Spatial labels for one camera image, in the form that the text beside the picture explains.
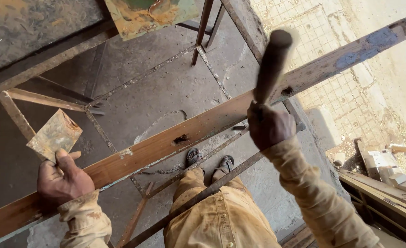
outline steel table frame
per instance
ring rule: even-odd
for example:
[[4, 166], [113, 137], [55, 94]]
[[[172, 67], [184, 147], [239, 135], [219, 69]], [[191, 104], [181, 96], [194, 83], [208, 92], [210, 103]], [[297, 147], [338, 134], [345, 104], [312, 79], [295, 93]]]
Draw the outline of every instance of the steel table frame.
[[[202, 60], [205, 62], [208, 69], [211, 71], [212, 75], [214, 76], [215, 80], [217, 81], [219, 87], [225, 94], [227, 99], [230, 99], [231, 96], [228, 93], [227, 89], [224, 87], [223, 82], [219, 79], [217, 73], [212, 68], [209, 60], [207, 59], [205, 52], [201, 49], [203, 37], [205, 34], [210, 36], [209, 41], [206, 44], [206, 47], [212, 45], [218, 27], [221, 23], [222, 17], [224, 12], [228, 12], [229, 16], [233, 20], [235, 26], [238, 28], [239, 32], [243, 36], [245, 42], [247, 43], [248, 47], [252, 51], [253, 55], [255, 56], [258, 63], [261, 62], [261, 53], [258, 50], [255, 43], [252, 41], [250, 34], [247, 32], [246, 27], [239, 19], [238, 15], [236, 14], [235, 10], [233, 9], [232, 5], [230, 4], [229, 0], [221, 0], [222, 5], [218, 11], [217, 18], [215, 20], [215, 24], [213, 27], [208, 27], [207, 22], [209, 19], [209, 15], [211, 13], [212, 5], [214, 0], [205, 0], [203, 11], [200, 19], [200, 23], [196, 23], [194, 21], [185, 21], [183, 23], [179, 23], [177, 25], [189, 28], [191, 30], [198, 31], [197, 38], [195, 45], [179, 52], [178, 54], [172, 56], [171, 58], [163, 61], [162, 63], [154, 66], [153, 68], [145, 71], [142, 75], [134, 77], [133, 79], [129, 80], [128, 82], [123, 83], [122, 85], [112, 89], [111, 91], [92, 99], [92, 95], [94, 93], [94, 89], [96, 86], [96, 78], [101, 68], [101, 59], [104, 51], [106, 50], [105, 42], [116, 36], [118, 34], [117, 29], [114, 26], [112, 20], [108, 20], [105, 22], [98, 23], [90, 28], [85, 29], [79, 34], [76, 34], [72, 37], [68, 37], [68, 39], [60, 42], [59, 44], [43, 51], [42, 53], [34, 56], [30, 56], [24, 60], [21, 60], [7, 69], [0, 70], [0, 102], [8, 112], [9, 116], [15, 122], [15, 124], [20, 129], [21, 133], [24, 135], [25, 138], [30, 140], [36, 133], [33, 128], [30, 126], [29, 122], [26, 120], [24, 115], [18, 109], [16, 104], [13, 102], [13, 99], [19, 99], [24, 101], [35, 102], [39, 104], [55, 106], [59, 108], [75, 110], [79, 112], [85, 112], [88, 119], [93, 123], [94, 127], [96, 128], [97, 132], [100, 134], [104, 142], [107, 144], [109, 149], [116, 153], [118, 152], [117, 149], [112, 144], [111, 140], [107, 137], [105, 131], [101, 128], [99, 123], [97, 122], [95, 116], [93, 114], [104, 115], [105, 113], [100, 110], [100, 106], [102, 105], [102, 101], [111, 97], [114, 93], [124, 90], [129, 85], [140, 81], [144, 77], [156, 72], [157, 70], [161, 69], [165, 65], [171, 63], [172, 61], [184, 56], [189, 52], [193, 52], [192, 57], [192, 65], [195, 65], [197, 61], [197, 56], [200, 55]], [[75, 57], [78, 54], [81, 54], [91, 48], [96, 47], [96, 54], [93, 61], [93, 65], [90, 68], [90, 78], [88, 79], [87, 87], [85, 89], [85, 95], [79, 94], [72, 90], [69, 90], [61, 85], [58, 85], [55, 82], [52, 82], [42, 76], [43, 72], [50, 70], [63, 62]], [[18, 71], [18, 69], [23, 68], [23, 71], [19, 74], [14, 74], [14, 71]], [[19, 84], [26, 82], [28, 80], [46, 83], [47, 87], [56, 91], [57, 93], [61, 93], [63, 95], [69, 96], [73, 99], [81, 101], [85, 104], [76, 104], [60, 99], [55, 99], [51, 97], [47, 97], [44, 95], [40, 95], [37, 93], [28, 92], [25, 90], [19, 90], [15, 87]], [[193, 166], [187, 168], [185, 171], [193, 169], [204, 161], [209, 159], [211, 156], [215, 155], [218, 151], [231, 144], [233, 141], [244, 135], [248, 132], [247, 124], [244, 122], [244, 127], [242, 128], [243, 131], [237, 133], [235, 136], [230, 138], [228, 141], [224, 142], [221, 146], [214, 149], [209, 154], [205, 155], [200, 161], [195, 163]], [[171, 221], [174, 217], [178, 216], [182, 212], [186, 211], [190, 207], [197, 204], [199, 201], [204, 200], [207, 196], [213, 194], [214, 192], [218, 191], [224, 184], [229, 182], [234, 177], [238, 176], [241, 172], [252, 166], [255, 162], [259, 161], [262, 158], [260, 153], [253, 155], [250, 159], [242, 163], [241, 165], [237, 166], [233, 171], [226, 174], [216, 183], [212, 184], [210, 187], [202, 191], [200, 194], [195, 196], [192, 200], [185, 203], [182, 207], [174, 211], [173, 213], [167, 215], [167, 217], [163, 218], [160, 222], [153, 225], [151, 228], [145, 230], [143, 233], [138, 235], [132, 240], [131, 235], [137, 225], [137, 220], [140, 217], [140, 214], [143, 211], [143, 207], [148, 199], [156, 195], [157, 193], [161, 192], [163, 189], [171, 185], [176, 180], [180, 179], [184, 172], [178, 173], [176, 176], [167, 180], [166, 183], [153, 189], [153, 183], [149, 183], [147, 190], [144, 189], [136, 180], [135, 175], [131, 176], [130, 179], [134, 183], [135, 187], [138, 189], [140, 194], [142, 195], [142, 201], [140, 203], [140, 208], [135, 212], [134, 217], [129, 222], [127, 228], [125, 229], [125, 233], [123, 234], [121, 240], [118, 243], [118, 247], [135, 247], [139, 245], [144, 240], [148, 239], [151, 235], [155, 234], [158, 230], [165, 227], [169, 221]], [[0, 239], [0, 242], [14, 236], [15, 234], [9, 234], [5, 237]]]

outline hand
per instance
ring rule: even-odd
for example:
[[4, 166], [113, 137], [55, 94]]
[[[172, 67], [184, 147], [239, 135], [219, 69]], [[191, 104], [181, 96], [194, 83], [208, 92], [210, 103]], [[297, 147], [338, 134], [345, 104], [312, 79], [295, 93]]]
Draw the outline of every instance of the hand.
[[53, 162], [42, 162], [38, 170], [38, 193], [60, 206], [94, 191], [93, 180], [74, 163], [74, 159], [80, 156], [80, 151], [68, 154], [59, 149], [56, 152], [56, 164], [63, 174]]
[[293, 116], [287, 112], [272, 110], [266, 104], [252, 101], [247, 110], [247, 120], [250, 136], [260, 151], [295, 135]]

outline foot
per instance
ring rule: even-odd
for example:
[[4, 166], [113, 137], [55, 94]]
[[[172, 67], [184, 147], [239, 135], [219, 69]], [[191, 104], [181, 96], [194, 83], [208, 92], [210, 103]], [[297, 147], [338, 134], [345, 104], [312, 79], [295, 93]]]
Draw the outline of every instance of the foot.
[[189, 167], [195, 164], [202, 158], [202, 154], [199, 149], [192, 148], [189, 150], [188, 155], [186, 156], [186, 167]]
[[233, 170], [233, 157], [231, 155], [227, 155], [224, 156], [220, 162], [220, 167], [224, 167], [226, 169], [228, 169], [228, 171], [232, 171]]

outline hole in wood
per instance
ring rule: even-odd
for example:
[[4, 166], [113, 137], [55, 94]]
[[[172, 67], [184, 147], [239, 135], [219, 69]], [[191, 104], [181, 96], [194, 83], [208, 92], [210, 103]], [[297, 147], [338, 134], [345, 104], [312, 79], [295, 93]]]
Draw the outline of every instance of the hole in wood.
[[182, 145], [182, 144], [184, 144], [184, 143], [185, 143], [186, 141], [188, 141], [188, 140], [189, 140], [188, 135], [184, 134], [184, 135], [182, 135], [182, 136], [180, 136], [180, 137], [178, 137], [178, 138], [175, 138], [175, 139], [173, 140], [172, 145], [173, 145], [173, 146]]
[[293, 88], [291, 86], [287, 87], [287, 89], [284, 89], [281, 91], [281, 95], [283, 96], [291, 96], [293, 94]]

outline tiled floor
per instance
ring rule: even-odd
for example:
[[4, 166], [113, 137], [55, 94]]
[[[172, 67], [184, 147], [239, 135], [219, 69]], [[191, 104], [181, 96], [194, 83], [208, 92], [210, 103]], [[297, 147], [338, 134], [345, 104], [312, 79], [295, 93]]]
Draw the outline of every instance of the tiled floor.
[[[293, 70], [339, 47], [323, 4], [318, 0], [252, 0], [266, 32], [288, 27], [299, 33], [296, 52], [288, 66]], [[297, 95], [305, 110], [324, 105], [339, 133], [345, 138], [362, 137], [366, 145], [383, 149], [387, 135], [366, 100], [351, 69]]]

